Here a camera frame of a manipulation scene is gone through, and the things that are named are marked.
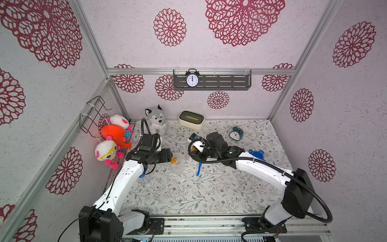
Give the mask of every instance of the wall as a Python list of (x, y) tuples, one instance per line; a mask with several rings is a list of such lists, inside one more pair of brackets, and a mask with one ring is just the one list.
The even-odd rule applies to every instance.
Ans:
[[(267, 118), (280, 93), (263, 89), (258, 83), (263, 76), (256, 75), (252, 76), (252, 86), (247, 91), (175, 91), (171, 75), (141, 75), (143, 86), (131, 85), (131, 89), (120, 85), (131, 82), (134, 76), (113, 76), (121, 87), (118, 92), (131, 118), (146, 117), (145, 109), (159, 104), (167, 118), (178, 118), (184, 110), (203, 114), (205, 118)], [(287, 80), (287, 77), (275, 78)]]
[(328, 1), (80, 2), (109, 67), (272, 68), (297, 62)]
[(272, 121), (331, 209), (335, 241), (387, 236), (386, 11), (383, 0), (344, 1)]
[[(104, 79), (66, 1), (25, 2), (0, 1), (0, 224)], [(74, 208), (100, 195), (110, 169), (89, 164), (96, 139), (79, 139), (72, 147), (83, 169), (62, 183), (70, 192), (43, 193), (16, 241), (47, 241), (35, 231), (57, 237)]]
[[(328, 1), (80, 2), (109, 67), (293, 68)], [(168, 118), (267, 118), (287, 80), (253, 76), (249, 91), (182, 93), (171, 76), (113, 78), (132, 118), (158, 104)]]

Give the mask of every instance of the wall-mounted wire rack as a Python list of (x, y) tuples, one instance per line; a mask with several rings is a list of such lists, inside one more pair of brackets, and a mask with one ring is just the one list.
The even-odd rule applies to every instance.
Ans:
[(173, 70), (173, 88), (179, 91), (246, 91), (251, 87), (251, 70), (244, 75), (200, 75), (198, 86), (188, 87), (185, 75)]
[[(101, 96), (96, 96), (95, 98), (93, 98), (92, 100), (88, 101), (86, 104), (89, 104), (93, 107), (93, 109), (91, 109), (91, 111), (89, 113), (80, 113), (79, 114), (79, 128), (85, 132), (85, 133), (89, 133), (92, 137), (94, 138), (97, 138), (96, 136), (92, 135), (92, 133), (90, 132), (90, 128), (93, 126), (93, 124), (96, 126), (96, 128), (98, 128), (98, 124), (95, 123), (95, 119), (98, 117), (99, 118), (103, 118), (103, 115), (101, 115), (100, 111), (102, 108), (104, 108), (106, 111), (111, 111), (111, 109), (107, 109), (105, 107), (105, 101), (104, 99), (101, 97)], [(91, 117), (90, 114), (92, 113), (92, 111), (95, 110), (96, 111), (96, 114), (94, 117)], [(87, 127), (87, 125), (85, 126), (85, 123), (87, 122), (87, 120), (90, 120), (90, 125)]]

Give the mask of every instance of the black alarm clock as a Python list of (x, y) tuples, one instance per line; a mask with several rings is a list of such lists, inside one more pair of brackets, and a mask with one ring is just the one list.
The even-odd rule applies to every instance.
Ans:
[(185, 82), (187, 83), (188, 87), (195, 88), (197, 85), (199, 85), (200, 74), (195, 68), (190, 68), (188, 71), (186, 71), (185, 75)]

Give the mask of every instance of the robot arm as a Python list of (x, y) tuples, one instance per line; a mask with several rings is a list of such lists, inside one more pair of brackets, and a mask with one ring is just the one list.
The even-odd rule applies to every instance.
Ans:
[[(308, 214), (319, 221), (329, 223), (332, 215), (325, 203), (315, 194), (313, 186), (304, 170), (295, 172), (281, 169), (262, 161), (244, 149), (237, 146), (228, 146), (222, 135), (218, 132), (207, 135), (203, 139), (192, 134), (188, 153), (191, 158), (202, 163), (219, 163), (248, 172), (276, 187), (284, 197), (276, 204), (271, 205), (260, 219), (260, 227), (273, 228), (280, 225), (292, 216), (304, 218), (308, 214), (309, 206), (315, 197), (327, 212), (328, 218), (322, 219)], [(207, 158), (215, 158), (216, 161), (207, 161)]]
[[(122, 235), (133, 230), (145, 232), (149, 229), (148, 212), (135, 210), (124, 216), (119, 216), (119, 212), (129, 190), (138, 177), (145, 173), (144, 171), (149, 164), (171, 161), (171, 150), (160, 149), (157, 138), (159, 138), (157, 134), (143, 134), (139, 149), (136, 150), (137, 146), (128, 153), (122, 169), (107, 189), (109, 192), (105, 192), (93, 204), (93, 207), (85, 206), (81, 210), (79, 230), (82, 242), (120, 241)], [(221, 162), (234, 169), (246, 171), (272, 184), (284, 194), (284, 197), (276, 204), (269, 206), (259, 219), (259, 227), (263, 229), (278, 226), (292, 216), (304, 218), (313, 197), (317, 196), (316, 194), (311, 195), (314, 190), (305, 171), (298, 169), (293, 172), (271, 164), (265, 165), (244, 149), (228, 146), (217, 132), (207, 135), (206, 139), (192, 134), (189, 141), (191, 143), (188, 147), (188, 153), (194, 160), (203, 163)], [(216, 160), (207, 161), (207, 158), (215, 158)], [(328, 221), (332, 219), (330, 211), (328, 208), (326, 211), (328, 211), (328, 219), (324, 222), (330, 222)]]
[(145, 173), (148, 165), (171, 162), (171, 150), (160, 149), (160, 143), (158, 134), (143, 134), (136, 148), (127, 154), (126, 161), (106, 192), (92, 207), (82, 208), (79, 213), (81, 242), (121, 241), (123, 235), (133, 230), (149, 230), (148, 212), (133, 210), (126, 215), (119, 215), (128, 192)]

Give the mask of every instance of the table surface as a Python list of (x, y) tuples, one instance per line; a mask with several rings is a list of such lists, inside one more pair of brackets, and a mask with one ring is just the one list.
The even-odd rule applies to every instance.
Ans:
[[(196, 176), (197, 162), (188, 161), (187, 138), (195, 132), (206, 137), (219, 132), (228, 145), (239, 146), (246, 151), (263, 150), (264, 159), (271, 164), (291, 170), (291, 165), (269, 120), (208, 120), (202, 130), (181, 126), (177, 120), (168, 120), (168, 129), (161, 144), (173, 153), (186, 157), (181, 175), (171, 172), (170, 164), (157, 164), (149, 174), (150, 182), (139, 181), (131, 188), (121, 214), (141, 209), (159, 214), (249, 214), (262, 213), (268, 206), (282, 198), (282, 194), (269, 183), (247, 172), (220, 164), (203, 164)], [(244, 131), (243, 139), (229, 137), (234, 126)], [(140, 121), (136, 122), (132, 135), (132, 147), (140, 138)]]

